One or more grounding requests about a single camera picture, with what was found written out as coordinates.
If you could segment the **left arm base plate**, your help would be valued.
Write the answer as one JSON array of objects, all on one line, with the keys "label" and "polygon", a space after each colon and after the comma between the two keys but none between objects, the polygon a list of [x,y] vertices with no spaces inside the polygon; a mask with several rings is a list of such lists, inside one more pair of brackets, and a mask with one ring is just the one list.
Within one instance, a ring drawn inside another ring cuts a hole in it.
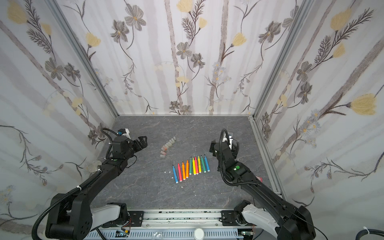
[{"label": "left arm base plate", "polygon": [[141,227],[144,219],[144,211],[124,211],[120,214],[122,227]]}]

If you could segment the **thin blue marker pen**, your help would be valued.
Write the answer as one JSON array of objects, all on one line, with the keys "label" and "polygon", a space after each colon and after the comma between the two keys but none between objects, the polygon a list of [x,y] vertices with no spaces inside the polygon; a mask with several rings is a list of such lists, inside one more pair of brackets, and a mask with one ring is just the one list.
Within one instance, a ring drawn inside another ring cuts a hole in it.
[{"label": "thin blue marker pen", "polygon": [[176,168],[175,168],[174,165],[172,165],[172,168],[173,168],[173,174],[174,174],[174,178],[175,178],[175,183],[178,184],[179,183],[179,179],[178,179],[178,174],[177,174]]}]

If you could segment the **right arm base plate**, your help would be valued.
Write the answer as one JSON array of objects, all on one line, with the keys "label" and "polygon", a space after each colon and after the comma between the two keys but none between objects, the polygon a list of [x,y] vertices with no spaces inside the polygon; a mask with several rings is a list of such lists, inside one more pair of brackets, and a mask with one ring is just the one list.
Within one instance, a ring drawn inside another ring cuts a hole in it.
[{"label": "right arm base plate", "polygon": [[248,223],[242,215],[242,210],[250,205],[249,201],[243,200],[238,204],[233,210],[223,210],[221,211],[221,217],[219,221],[223,226],[251,226],[252,224]]}]

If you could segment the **thick blue marker pen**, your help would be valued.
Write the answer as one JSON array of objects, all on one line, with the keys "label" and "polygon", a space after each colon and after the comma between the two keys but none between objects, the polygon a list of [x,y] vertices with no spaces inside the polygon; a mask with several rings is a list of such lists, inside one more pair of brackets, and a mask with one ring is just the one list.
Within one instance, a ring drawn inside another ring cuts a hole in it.
[{"label": "thick blue marker pen", "polygon": [[210,166],[209,166],[208,158],[206,155],[204,155],[204,160],[206,164],[206,172],[210,172]]}]

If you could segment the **orange marker pen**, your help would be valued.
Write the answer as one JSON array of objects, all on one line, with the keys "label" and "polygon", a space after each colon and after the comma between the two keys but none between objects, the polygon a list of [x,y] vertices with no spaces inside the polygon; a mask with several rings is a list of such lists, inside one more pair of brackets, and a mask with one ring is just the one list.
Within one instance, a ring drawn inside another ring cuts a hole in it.
[{"label": "orange marker pen", "polygon": [[182,177],[183,177],[183,180],[185,181],[186,180],[186,165],[184,162],[182,162]]},{"label": "orange marker pen", "polygon": [[190,175],[190,164],[189,164],[189,161],[186,162],[186,179],[189,178],[189,175]]}]

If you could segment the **teal green marker pen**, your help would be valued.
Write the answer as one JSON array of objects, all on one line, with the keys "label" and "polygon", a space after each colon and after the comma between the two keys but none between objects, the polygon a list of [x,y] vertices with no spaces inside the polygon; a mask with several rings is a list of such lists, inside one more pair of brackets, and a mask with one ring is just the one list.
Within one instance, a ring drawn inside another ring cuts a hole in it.
[{"label": "teal green marker pen", "polygon": [[201,159],[202,170],[203,170],[204,173],[206,173],[207,172],[206,164],[205,164],[205,160],[204,160],[202,155],[200,156],[200,159]]}]

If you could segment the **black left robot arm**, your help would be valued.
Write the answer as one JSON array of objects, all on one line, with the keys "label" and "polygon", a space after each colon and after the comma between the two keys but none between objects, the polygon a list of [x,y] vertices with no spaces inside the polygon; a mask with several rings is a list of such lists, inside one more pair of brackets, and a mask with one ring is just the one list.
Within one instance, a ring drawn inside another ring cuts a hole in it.
[{"label": "black left robot arm", "polygon": [[57,194],[43,216],[47,217],[45,235],[49,239],[82,240],[98,227],[122,226],[131,218],[124,203],[109,203],[92,209],[95,197],[112,180],[129,168],[128,161],[148,146],[146,136],[131,140],[115,137],[98,170],[66,194]]}]

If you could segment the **pink marker pen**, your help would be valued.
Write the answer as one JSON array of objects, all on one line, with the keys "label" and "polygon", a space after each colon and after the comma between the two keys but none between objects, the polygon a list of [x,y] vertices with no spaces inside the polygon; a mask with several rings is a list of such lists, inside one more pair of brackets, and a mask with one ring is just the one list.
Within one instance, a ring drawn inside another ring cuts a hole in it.
[{"label": "pink marker pen", "polygon": [[178,175],[179,175],[179,182],[183,181],[183,175],[182,175],[182,168],[181,165],[178,164]]}]

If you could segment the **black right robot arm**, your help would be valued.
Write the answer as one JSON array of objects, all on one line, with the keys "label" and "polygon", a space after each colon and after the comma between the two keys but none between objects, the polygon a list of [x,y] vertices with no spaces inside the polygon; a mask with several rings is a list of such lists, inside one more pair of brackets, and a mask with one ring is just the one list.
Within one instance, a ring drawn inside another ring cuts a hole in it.
[{"label": "black right robot arm", "polygon": [[241,187],[265,212],[243,201],[235,208],[241,222],[256,225],[277,240],[313,240],[316,231],[312,216],[304,206],[296,207],[262,183],[243,163],[236,161],[227,141],[212,141],[210,153],[218,159],[218,171],[225,184]]}]

